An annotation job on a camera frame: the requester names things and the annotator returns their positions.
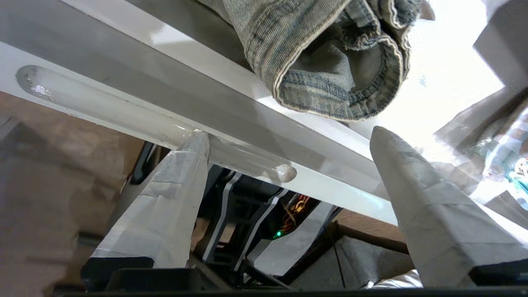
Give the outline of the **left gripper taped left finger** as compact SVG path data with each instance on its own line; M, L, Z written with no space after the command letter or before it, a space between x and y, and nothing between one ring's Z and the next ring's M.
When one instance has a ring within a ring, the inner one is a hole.
M161 160L83 265L87 289L105 289L119 269L186 267L209 158L209 135L195 131Z

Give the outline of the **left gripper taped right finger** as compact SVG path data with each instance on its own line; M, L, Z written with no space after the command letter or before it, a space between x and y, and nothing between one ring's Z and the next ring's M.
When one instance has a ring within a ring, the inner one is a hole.
M528 230L473 201L384 127L370 151L425 287L528 286Z

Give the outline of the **white duvet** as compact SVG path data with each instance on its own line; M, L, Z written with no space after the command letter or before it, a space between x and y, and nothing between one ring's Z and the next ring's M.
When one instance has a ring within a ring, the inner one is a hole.
M424 286L416 269L378 282L369 281L362 289L422 289Z

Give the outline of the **faded denim jeans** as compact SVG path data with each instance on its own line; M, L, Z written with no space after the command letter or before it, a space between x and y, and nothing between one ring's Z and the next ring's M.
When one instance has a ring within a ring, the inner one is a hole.
M236 32L283 107L341 122L377 116L411 66L426 0L196 0Z

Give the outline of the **brown green snack bag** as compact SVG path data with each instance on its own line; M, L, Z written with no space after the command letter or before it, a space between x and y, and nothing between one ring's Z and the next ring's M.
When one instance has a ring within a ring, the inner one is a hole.
M441 128L430 158L481 204L503 199L528 211L528 88L490 116L475 104Z

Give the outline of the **white and black robot base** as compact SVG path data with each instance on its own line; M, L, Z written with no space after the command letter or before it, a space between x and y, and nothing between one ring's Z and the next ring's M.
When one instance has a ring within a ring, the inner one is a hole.
M243 273L281 278L296 265L338 208L217 165L198 211L204 234L193 256L232 284Z

